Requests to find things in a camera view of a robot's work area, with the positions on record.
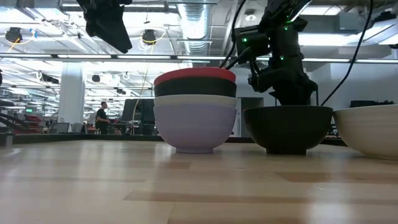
wooden table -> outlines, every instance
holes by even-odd
[[[395,224],[398,162],[321,145],[176,154],[164,142],[68,141],[0,150],[0,223]]]

bowl rim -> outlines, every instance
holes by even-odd
[[[158,105],[158,106],[154,106],[154,109],[157,107],[161,107],[161,106],[209,106],[209,107],[219,107],[219,108],[228,108],[228,109],[234,109],[234,110],[238,110],[235,107],[230,107],[230,106],[225,106],[225,105],[214,105],[214,104],[207,104],[207,103],[181,103],[181,104],[173,104],[173,105]]]
[[[251,110],[258,110],[258,109],[271,109],[271,108],[328,108],[333,110],[333,108],[329,106],[313,106],[313,105],[285,105],[285,106],[261,106],[258,108],[250,108],[245,111],[251,111]]]
[[[361,107],[357,107],[357,108],[345,108],[345,109],[341,109],[341,110],[335,110],[336,112],[340,112],[340,111],[354,111],[354,110],[365,110],[365,109],[369,109],[369,108],[385,108],[385,107],[394,107],[394,106],[398,106],[397,104],[393,104],[393,105],[374,105],[374,106],[361,106]]]
[[[154,85],[157,86],[163,82],[168,80],[172,80],[177,76],[177,78],[185,78],[185,77],[213,77],[213,78],[222,78],[229,80],[233,83],[236,82],[235,73],[218,67],[203,67],[203,68],[183,68],[177,69],[173,71],[166,72],[162,75],[159,75],[154,80]]]
[[[194,97],[208,97],[208,98],[231,98],[234,100],[238,100],[236,97],[232,97],[232,96],[220,96],[220,95],[203,95],[203,94],[179,94],[179,95],[165,95],[165,96],[157,96],[155,97],[156,99],[161,99],[161,98],[177,98],[177,97],[182,97],[182,96],[194,96]]]

person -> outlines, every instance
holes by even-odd
[[[101,134],[108,134],[108,124],[111,123],[107,119],[105,109],[108,108],[108,104],[103,101],[101,102],[101,108],[97,111],[97,128],[101,131]]]

black cable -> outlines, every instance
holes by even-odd
[[[318,91],[318,88],[317,88],[317,106],[319,106],[319,91]]]
[[[232,47],[231,47],[231,50],[229,51],[228,55],[225,57],[223,63],[221,63],[220,68],[223,68],[223,67],[226,65],[226,63],[228,62],[229,58],[231,57],[232,53],[233,53],[234,50],[235,50],[235,44],[236,44],[236,39],[235,39],[235,24],[236,24],[236,21],[238,20],[239,13],[241,12],[242,7],[243,7],[243,5],[244,5],[245,2],[246,2],[246,0],[243,0],[243,1],[241,2],[241,4],[240,4],[239,7],[238,7],[238,10],[237,10],[236,13],[235,13],[234,20],[233,20],[233,22],[232,22],[232,28],[231,28]]]
[[[253,68],[255,69],[255,71],[256,71],[258,74],[260,74],[261,71],[260,71],[260,68],[257,66],[256,59],[255,59],[255,58],[252,58],[252,59],[251,59],[251,62],[252,62],[251,66],[253,66]]]
[[[374,0],[370,0],[370,8],[369,8],[369,15],[368,15],[368,19],[366,20],[363,32],[361,34],[361,38],[359,38],[359,42],[358,42],[358,46],[356,47],[353,59],[351,60],[351,63],[348,67],[348,71],[347,74],[344,76],[344,78],[342,79],[342,81],[336,86],[336,88],[329,94],[329,96],[323,101],[323,103],[321,104],[321,106],[325,105],[327,103],[327,101],[336,93],[336,91],[340,88],[340,86],[345,82],[345,80],[348,78],[348,75],[351,73],[351,70],[353,69],[354,63],[356,61],[356,57],[358,56],[358,52],[359,52],[359,48],[361,48],[361,44],[362,41],[365,37],[365,33],[366,30],[368,29],[368,25],[372,19],[372,13],[373,13],[373,2]]]
[[[251,71],[251,75],[252,75],[252,79],[258,79],[259,73],[256,71],[256,69],[254,68],[253,65],[253,59],[250,60],[250,71]]]
[[[249,52],[251,52],[251,48],[248,47],[246,49],[244,49],[244,51],[233,61],[231,62],[225,69],[229,70],[232,67],[234,67],[234,65],[243,57],[245,57]]]
[[[330,6],[330,8],[328,8],[328,10],[325,11],[325,13],[323,13],[323,15],[326,15],[326,13],[330,10],[333,9],[333,7],[337,6],[340,9],[340,12],[343,12],[344,10],[337,4],[334,4],[332,6]]]

red bowl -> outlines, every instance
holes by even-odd
[[[227,69],[206,67],[206,68],[184,68],[176,71],[167,72],[157,77],[154,81],[154,84],[156,86],[167,80],[171,80],[174,78],[185,78],[185,77],[222,78],[225,80],[229,80],[233,83],[236,81],[235,74]]]

